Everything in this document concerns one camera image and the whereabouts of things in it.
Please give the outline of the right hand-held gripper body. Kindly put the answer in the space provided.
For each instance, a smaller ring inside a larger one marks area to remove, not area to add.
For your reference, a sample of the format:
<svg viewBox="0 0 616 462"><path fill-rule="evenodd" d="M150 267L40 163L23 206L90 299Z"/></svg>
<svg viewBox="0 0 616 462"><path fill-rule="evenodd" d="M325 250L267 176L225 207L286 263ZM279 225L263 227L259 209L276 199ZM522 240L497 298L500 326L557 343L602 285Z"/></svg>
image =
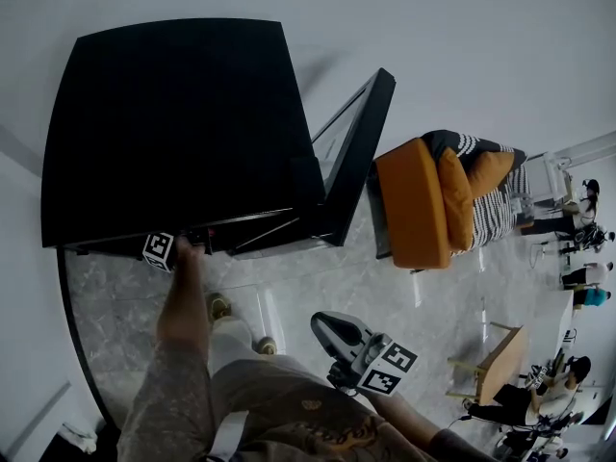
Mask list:
<svg viewBox="0 0 616 462"><path fill-rule="evenodd" d="M343 393L373 393L391 397L409 374L418 355L384 333L375 333L352 352L351 360L337 359L327 376Z"/></svg>

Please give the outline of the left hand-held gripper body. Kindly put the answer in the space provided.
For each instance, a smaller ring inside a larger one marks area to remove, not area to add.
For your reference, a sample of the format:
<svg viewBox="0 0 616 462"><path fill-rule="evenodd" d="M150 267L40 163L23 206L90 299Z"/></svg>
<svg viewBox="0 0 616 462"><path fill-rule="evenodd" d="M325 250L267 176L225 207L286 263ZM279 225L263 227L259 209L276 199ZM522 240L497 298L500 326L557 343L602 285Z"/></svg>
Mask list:
<svg viewBox="0 0 616 462"><path fill-rule="evenodd" d="M201 246L205 253L212 252L211 231L186 231L180 233L192 245ZM177 235L166 232L153 233L147 236L143 249L142 259L151 267L171 273L177 260Z"/></svg>

